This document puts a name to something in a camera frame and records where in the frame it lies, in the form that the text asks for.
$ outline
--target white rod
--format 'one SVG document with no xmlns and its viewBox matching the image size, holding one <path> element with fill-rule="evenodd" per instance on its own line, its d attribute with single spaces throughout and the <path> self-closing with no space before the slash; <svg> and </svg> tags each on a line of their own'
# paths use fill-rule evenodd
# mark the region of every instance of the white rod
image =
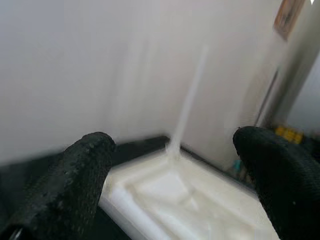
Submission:
<svg viewBox="0 0 320 240">
<path fill-rule="evenodd" d="M 189 118 L 189 114 L 190 114 L 190 110 L 193 105 L 199 83 L 201 82 L 202 76 L 204 74 L 208 52 L 209 52 L 209 47 L 207 45 L 203 45 L 195 75 L 193 77 L 191 86 L 189 88 L 189 91 L 188 91 L 188 93 L 185 97 L 184 103 L 183 103 L 183 107 L 182 107 L 182 111 L 179 116 L 178 124 L 175 128 L 175 131 L 174 131 L 174 134 L 171 138 L 171 141 L 167 147 L 167 152 L 171 155 L 177 156 L 180 152 L 181 139 L 184 135 L 184 131 L 185 131 L 185 128 L 186 128 L 186 125 L 188 122 L 188 118 Z"/>
</svg>

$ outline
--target white backdrop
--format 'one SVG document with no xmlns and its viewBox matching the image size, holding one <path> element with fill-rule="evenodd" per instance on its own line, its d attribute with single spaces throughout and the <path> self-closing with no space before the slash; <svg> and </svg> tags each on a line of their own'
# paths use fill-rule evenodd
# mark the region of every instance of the white backdrop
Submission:
<svg viewBox="0 0 320 240">
<path fill-rule="evenodd" d="M 206 43 L 210 55 L 183 141 L 229 167 L 231 136 L 254 122 L 285 48 L 273 31 L 280 4 L 2 0 L 0 161 L 93 131 L 116 140 L 170 135 Z"/>
</svg>

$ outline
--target white plastic stick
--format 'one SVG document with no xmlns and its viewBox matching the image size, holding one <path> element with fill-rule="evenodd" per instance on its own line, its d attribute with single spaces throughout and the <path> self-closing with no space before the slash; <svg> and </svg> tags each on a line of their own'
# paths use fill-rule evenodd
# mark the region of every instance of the white plastic stick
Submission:
<svg viewBox="0 0 320 240">
<path fill-rule="evenodd" d="M 175 128 L 175 131 L 174 131 L 174 134 L 171 138 L 171 141 L 167 147 L 167 153 L 170 154 L 172 157 L 176 157 L 180 153 L 181 139 L 184 135 L 184 131 L 185 131 L 187 121 L 189 118 L 189 114 L 190 114 L 190 110 L 193 105 L 199 83 L 202 79 L 202 76 L 203 76 L 203 73 L 205 70 L 208 52 L 209 52 L 209 47 L 207 45 L 203 45 L 201 55 L 200 55 L 200 60 L 198 62 L 196 72 L 193 77 L 189 91 L 185 97 L 182 111 L 179 116 L 178 124 Z"/>
</svg>

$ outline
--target white wall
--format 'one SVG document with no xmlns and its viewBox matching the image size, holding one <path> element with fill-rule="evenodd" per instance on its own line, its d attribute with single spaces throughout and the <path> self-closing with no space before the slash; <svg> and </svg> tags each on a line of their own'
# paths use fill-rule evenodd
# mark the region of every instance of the white wall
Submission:
<svg viewBox="0 0 320 240">
<path fill-rule="evenodd" d="M 232 133 L 257 111 L 247 107 L 248 90 L 263 96 L 286 45 L 273 30 L 280 4 L 1 1 L 0 161 L 93 131 L 116 140 L 172 133 L 206 43 L 211 52 L 183 141 L 227 168 Z M 274 65 L 264 68 L 266 58 Z"/>
<path fill-rule="evenodd" d="M 304 133 L 320 131 L 320 55 L 317 57 L 287 118 L 287 124 Z"/>
</svg>

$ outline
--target picture frame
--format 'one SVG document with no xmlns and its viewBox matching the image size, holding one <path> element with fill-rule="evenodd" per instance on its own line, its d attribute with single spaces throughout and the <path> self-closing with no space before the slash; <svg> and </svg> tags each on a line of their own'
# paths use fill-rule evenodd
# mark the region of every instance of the picture frame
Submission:
<svg viewBox="0 0 320 240">
<path fill-rule="evenodd" d="M 306 0 L 283 0 L 274 21 L 274 29 L 288 40 Z"/>
</svg>

